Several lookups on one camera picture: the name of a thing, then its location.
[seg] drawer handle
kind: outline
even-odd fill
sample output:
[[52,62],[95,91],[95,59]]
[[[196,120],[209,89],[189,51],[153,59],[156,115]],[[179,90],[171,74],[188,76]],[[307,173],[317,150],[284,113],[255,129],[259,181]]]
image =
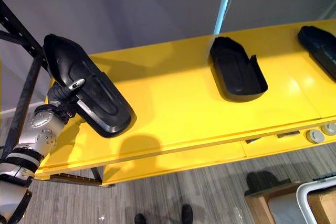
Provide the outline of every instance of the drawer handle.
[[245,142],[247,143],[247,144],[250,144],[250,143],[253,143],[254,141],[256,141],[256,140],[258,140],[258,139],[260,139],[261,137],[258,137],[258,138],[254,138],[254,139],[249,139],[249,140],[246,140]]
[[287,132],[287,133],[281,133],[281,134],[277,134],[278,138],[282,138],[285,136],[293,136],[293,135],[297,135],[300,134],[300,131],[291,131],[291,132]]

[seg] metal rack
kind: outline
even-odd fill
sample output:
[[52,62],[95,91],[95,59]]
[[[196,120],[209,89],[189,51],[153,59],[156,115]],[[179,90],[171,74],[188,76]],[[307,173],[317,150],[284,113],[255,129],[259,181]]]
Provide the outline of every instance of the metal rack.
[[[21,45],[33,57],[33,63],[30,66],[25,80],[1,156],[1,160],[4,160],[19,141],[39,71],[41,67],[48,71],[48,64],[41,45],[29,33],[3,0],[0,0],[0,23],[7,30],[0,30],[0,39]],[[61,173],[51,175],[48,181],[100,186],[102,179],[98,169],[94,167],[91,168],[91,171],[94,179]]]

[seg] cardboard box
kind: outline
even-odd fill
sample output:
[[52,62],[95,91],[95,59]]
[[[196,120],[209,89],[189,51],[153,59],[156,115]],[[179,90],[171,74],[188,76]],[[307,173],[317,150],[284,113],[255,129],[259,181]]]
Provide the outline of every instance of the cardboard box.
[[307,199],[318,224],[336,223],[336,187],[309,193]]
[[295,193],[302,182],[281,185],[245,196],[245,201],[250,209],[256,224],[276,224],[268,208],[268,200],[285,194]]

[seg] gray carpet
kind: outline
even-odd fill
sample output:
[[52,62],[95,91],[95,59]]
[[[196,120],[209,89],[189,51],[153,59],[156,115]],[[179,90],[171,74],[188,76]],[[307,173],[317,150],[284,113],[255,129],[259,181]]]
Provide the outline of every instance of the gray carpet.
[[254,223],[244,194],[289,181],[307,182],[336,170],[336,144],[188,170],[100,188],[34,181],[22,224],[181,223],[189,203],[194,223]]

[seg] gray wall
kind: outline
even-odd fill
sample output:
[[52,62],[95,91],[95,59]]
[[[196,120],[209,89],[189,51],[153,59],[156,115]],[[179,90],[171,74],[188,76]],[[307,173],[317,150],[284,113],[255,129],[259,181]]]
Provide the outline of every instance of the gray wall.
[[[42,44],[48,33],[72,39],[87,53],[211,34],[221,0],[4,0]],[[315,20],[335,0],[232,0],[222,31]],[[0,42],[1,110],[16,106],[30,56]],[[49,76],[42,71],[32,102],[43,99]]]

